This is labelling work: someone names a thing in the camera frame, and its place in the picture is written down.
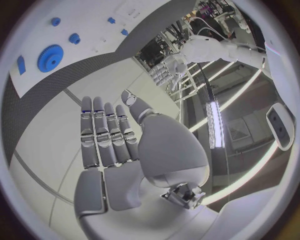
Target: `led light strip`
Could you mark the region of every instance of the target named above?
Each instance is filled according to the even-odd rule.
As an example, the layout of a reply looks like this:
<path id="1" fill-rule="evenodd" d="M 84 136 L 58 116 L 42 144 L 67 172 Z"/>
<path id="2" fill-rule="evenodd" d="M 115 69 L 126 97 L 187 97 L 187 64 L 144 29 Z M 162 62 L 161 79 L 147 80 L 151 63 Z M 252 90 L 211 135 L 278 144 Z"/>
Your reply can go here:
<path id="1" fill-rule="evenodd" d="M 278 147 L 277 142 L 274 141 L 271 147 L 269 148 L 269 150 L 259 160 L 259 162 L 254 167 L 252 167 L 244 176 L 242 176 L 239 180 L 235 181 L 234 183 L 224 188 L 223 190 L 218 191 L 217 193 L 204 198 L 201 204 L 202 205 L 212 204 L 228 196 L 229 194 L 233 193 L 240 187 L 242 187 L 245 183 L 247 183 L 250 179 L 252 179 L 264 167 L 264 165 L 266 165 L 266 163 L 270 160 L 272 155 L 275 153 L 277 147 Z"/>
<path id="2" fill-rule="evenodd" d="M 204 66 L 202 67 L 202 69 L 207 68 L 209 65 L 213 64 L 214 62 L 215 62 L 215 61 L 209 62 L 208 64 L 204 65 Z M 192 68 L 195 67 L 196 65 L 197 65 L 197 63 L 195 63 L 194 65 L 192 65 L 191 67 L 189 67 L 187 70 L 192 69 Z M 192 77 L 194 77 L 195 75 L 197 75 L 197 74 L 200 73 L 200 72 L 201 72 L 201 70 L 199 69 L 198 71 L 196 71 L 195 73 L 192 74 Z M 187 82 L 188 80 L 190 80 L 189 77 L 186 78 L 181 84 L 184 84 L 184 83 Z"/>
<path id="3" fill-rule="evenodd" d="M 245 90 L 258 78 L 260 73 L 262 72 L 261 69 L 257 70 L 257 72 L 250 78 L 250 80 L 234 94 L 227 102 L 225 102 L 221 107 L 220 107 L 220 112 L 222 112 L 224 109 L 226 109 L 230 104 L 233 103 L 234 100 L 236 100 L 240 95 L 245 92 Z M 189 131 L 194 132 L 198 128 L 201 128 L 204 124 L 208 122 L 208 118 L 204 118 L 202 121 L 198 122 L 195 126 L 192 126 Z"/>
<path id="4" fill-rule="evenodd" d="M 211 76 L 211 77 L 208 79 L 208 81 L 210 82 L 210 81 L 214 80 L 217 76 L 219 76 L 221 73 L 223 73 L 226 69 L 228 69 L 228 68 L 229 68 L 230 66 L 232 66 L 234 63 L 235 63 L 235 61 L 232 61 L 231 63 L 227 64 L 227 65 L 226 65 L 225 67 L 223 67 L 220 71 L 218 71 L 215 75 Z M 203 88 L 204 86 L 205 86 L 205 84 L 202 83 L 199 87 L 197 87 L 197 89 L 199 90 L 199 89 Z M 196 90 L 191 91 L 188 95 L 193 94 L 195 91 L 196 91 Z"/>

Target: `blue plastic part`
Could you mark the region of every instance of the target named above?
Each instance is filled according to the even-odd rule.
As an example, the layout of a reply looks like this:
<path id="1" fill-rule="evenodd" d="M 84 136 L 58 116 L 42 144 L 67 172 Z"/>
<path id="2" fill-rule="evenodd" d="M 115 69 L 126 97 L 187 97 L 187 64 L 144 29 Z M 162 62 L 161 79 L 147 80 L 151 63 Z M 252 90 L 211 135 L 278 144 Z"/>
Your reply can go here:
<path id="1" fill-rule="evenodd" d="M 47 73 L 55 69 L 64 56 L 64 50 L 61 46 L 55 44 L 45 48 L 38 57 L 37 67 L 43 72 Z"/>
<path id="2" fill-rule="evenodd" d="M 123 30 L 121 31 L 121 34 L 123 34 L 123 35 L 125 35 L 125 36 L 128 36 L 128 31 L 127 31 L 126 29 L 123 29 Z"/>
<path id="3" fill-rule="evenodd" d="M 51 24 L 53 27 L 58 26 L 61 23 L 61 19 L 59 17 L 54 17 L 51 20 Z"/>
<path id="4" fill-rule="evenodd" d="M 72 43 L 72 44 L 79 44 L 80 43 L 80 37 L 77 33 L 73 33 L 70 37 L 69 37 L 69 41 Z"/>
<path id="5" fill-rule="evenodd" d="M 107 19 L 108 22 L 110 22 L 111 24 L 115 24 L 116 20 L 112 17 L 110 17 L 109 19 Z"/>
<path id="6" fill-rule="evenodd" d="M 20 75 L 26 72 L 24 57 L 19 56 L 16 60 Z"/>

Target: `robotic hand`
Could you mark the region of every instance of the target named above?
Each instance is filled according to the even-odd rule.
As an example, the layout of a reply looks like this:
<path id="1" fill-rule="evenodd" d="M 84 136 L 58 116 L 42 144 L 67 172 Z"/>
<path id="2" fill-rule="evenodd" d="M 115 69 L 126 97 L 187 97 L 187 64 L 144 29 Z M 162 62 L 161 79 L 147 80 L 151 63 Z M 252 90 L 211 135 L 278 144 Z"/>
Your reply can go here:
<path id="1" fill-rule="evenodd" d="M 201 35 L 192 35 L 179 53 L 169 55 L 148 73 L 157 86 L 171 81 L 172 91 L 188 70 L 187 64 L 204 63 L 223 59 L 228 62 L 239 61 L 250 65 L 272 79 L 267 55 L 248 47 L 238 46 L 233 42 L 222 41 Z"/>
<path id="2" fill-rule="evenodd" d="M 103 214 L 107 201 L 115 211 L 139 207 L 139 187 L 144 177 L 156 187 L 170 188 L 164 195 L 170 202 L 188 209 L 196 207 L 203 195 L 199 187 L 210 174 L 199 141 L 184 125 L 155 112 L 130 91 L 123 91 L 121 99 L 141 126 L 139 144 L 121 105 L 115 113 L 112 104 L 104 105 L 100 97 L 93 100 L 93 108 L 88 96 L 82 99 L 81 151 L 86 170 L 76 186 L 76 216 L 81 219 Z M 97 169 L 100 161 L 96 145 L 103 173 Z"/>

